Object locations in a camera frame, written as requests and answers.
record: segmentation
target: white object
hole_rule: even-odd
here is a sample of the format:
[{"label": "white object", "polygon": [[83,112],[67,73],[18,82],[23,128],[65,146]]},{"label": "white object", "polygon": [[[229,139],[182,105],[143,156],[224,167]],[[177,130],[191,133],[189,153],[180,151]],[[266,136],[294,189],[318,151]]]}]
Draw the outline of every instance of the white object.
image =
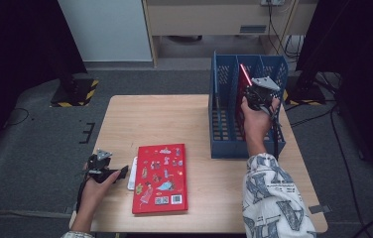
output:
[{"label": "white object", "polygon": [[134,157],[133,166],[131,167],[130,179],[128,180],[128,190],[134,190],[135,174],[137,173],[137,157]]}]

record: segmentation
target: person's right hand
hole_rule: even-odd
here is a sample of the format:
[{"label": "person's right hand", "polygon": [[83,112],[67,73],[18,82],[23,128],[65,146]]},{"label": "person's right hand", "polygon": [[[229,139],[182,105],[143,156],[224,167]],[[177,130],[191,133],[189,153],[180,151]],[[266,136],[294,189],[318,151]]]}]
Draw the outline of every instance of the person's right hand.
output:
[{"label": "person's right hand", "polygon": [[[271,105],[271,111],[274,112],[279,107],[280,100],[273,98]],[[249,108],[246,97],[242,98],[241,108],[245,116],[244,130],[249,156],[266,153],[264,137],[271,127],[270,116],[263,110]]]}]

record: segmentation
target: hand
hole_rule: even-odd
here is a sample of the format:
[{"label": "hand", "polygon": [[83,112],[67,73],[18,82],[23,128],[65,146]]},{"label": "hand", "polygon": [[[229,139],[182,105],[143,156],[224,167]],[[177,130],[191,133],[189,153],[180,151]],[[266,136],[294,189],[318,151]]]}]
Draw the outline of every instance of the hand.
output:
[{"label": "hand", "polygon": [[121,171],[113,173],[103,183],[97,183],[93,178],[88,179],[82,192],[80,208],[72,223],[71,231],[90,232],[94,212],[120,173]]},{"label": "hand", "polygon": [[[278,98],[273,98],[271,110],[274,112],[280,105]],[[270,116],[263,110],[254,111],[248,106],[246,97],[242,98],[241,108],[245,116],[244,130],[249,156],[267,153],[264,137],[271,127]]]}]

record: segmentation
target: yellow-black hazard tape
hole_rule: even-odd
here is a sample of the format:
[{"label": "yellow-black hazard tape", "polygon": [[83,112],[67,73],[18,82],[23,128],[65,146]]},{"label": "yellow-black hazard tape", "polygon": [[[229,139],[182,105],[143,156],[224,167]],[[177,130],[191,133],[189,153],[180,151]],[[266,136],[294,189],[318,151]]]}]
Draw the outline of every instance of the yellow-black hazard tape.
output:
[{"label": "yellow-black hazard tape", "polygon": [[93,96],[94,91],[96,90],[96,87],[97,87],[98,83],[99,83],[99,80],[97,80],[97,79],[94,79],[91,82],[90,89],[89,89],[89,91],[88,91],[88,93],[85,96],[85,99],[83,101],[78,101],[78,102],[62,101],[62,102],[53,103],[51,106],[53,106],[53,107],[85,106],[90,102],[91,97]]},{"label": "yellow-black hazard tape", "polygon": [[287,105],[314,105],[314,106],[319,106],[322,104],[325,104],[325,100],[293,100],[289,98],[287,90],[283,93],[283,100]]}]

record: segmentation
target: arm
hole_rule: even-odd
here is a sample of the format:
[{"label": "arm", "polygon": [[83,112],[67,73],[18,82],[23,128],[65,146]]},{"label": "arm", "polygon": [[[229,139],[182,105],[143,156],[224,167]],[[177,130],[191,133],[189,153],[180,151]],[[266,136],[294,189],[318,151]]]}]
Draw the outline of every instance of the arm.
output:
[{"label": "arm", "polygon": [[[272,108],[278,108],[279,105],[280,100],[273,98]],[[245,116],[244,130],[249,156],[267,153],[264,137],[271,127],[270,116],[264,111],[254,111],[249,108],[246,97],[243,97],[241,108]]]},{"label": "arm", "polygon": [[81,196],[80,208],[70,228],[71,232],[68,233],[85,233],[85,237],[91,237],[87,233],[90,232],[94,212],[100,205],[101,201],[103,200],[103,197],[109,190],[109,187],[116,181],[120,173],[120,171],[113,173],[103,183],[97,183],[92,178],[90,178],[86,182]]},{"label": "arm", "polygon": [[[272,109],[280,101],[273,99]],[[269,115],[253,111],[242,101],[249,152],[243,180],[243,219],[247,237],[315,237],[301,194],[292,178],[267,154],[264,137],[271,127]]]}]

